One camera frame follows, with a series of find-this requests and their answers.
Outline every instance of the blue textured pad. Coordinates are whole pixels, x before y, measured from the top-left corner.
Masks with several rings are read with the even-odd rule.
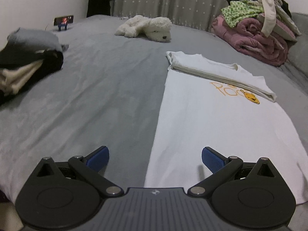
[[[224,167],[225,163],[224,160],[217,157],[215,154],[213,154],[211,151],[204,148],[202,150],[202,162],[207,168],[214,174],[218,170]]]
[[[87,160],[86,165],[96,172],[99,172],[103,167],[107,166],[109,161],[109,150],[107,147],[94,154]]]

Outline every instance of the white logo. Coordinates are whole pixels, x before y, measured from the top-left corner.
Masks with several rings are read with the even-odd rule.
[[[157,194],[160,193],[160,191],[158,191],[157,189],[155,189],[155,190],[151,191],[151,193],[154,194],[154,195],[157,195]]]

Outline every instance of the triangular hole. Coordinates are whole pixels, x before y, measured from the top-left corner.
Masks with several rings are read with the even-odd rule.
[[[267,177],[274,177],[271,169],[268,167],[267,164],[262,164],[259,172],[258,172],[258,175],[260,176],[267,176]]]
[[[52,176],[54,175],[54,172],[52,171],[52,168],[49,164],[45,163],[40,172],[38,173],[38,177],[43,177],[43,176]]]

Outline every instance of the stack of clothes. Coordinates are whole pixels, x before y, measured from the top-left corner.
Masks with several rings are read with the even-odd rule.
[[[63,50],[51,32],[19,28],[0,51],[0,104],[61,69]]]
[[[283,64],[287,41],[301,35],[284,0],[227,0],[212,32],[237,51],[273,66]]]

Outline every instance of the metal screw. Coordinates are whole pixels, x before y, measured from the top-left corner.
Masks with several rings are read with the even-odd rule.
[[[205,188],[203,187],[192,187],[190,189],[190,191],[194,194],[194,195],[202,195],[205,192]]]
[[[111,186],[106,189],[106,192],[110,195],[116,195],[121,192],[121,188],[117,186]]]

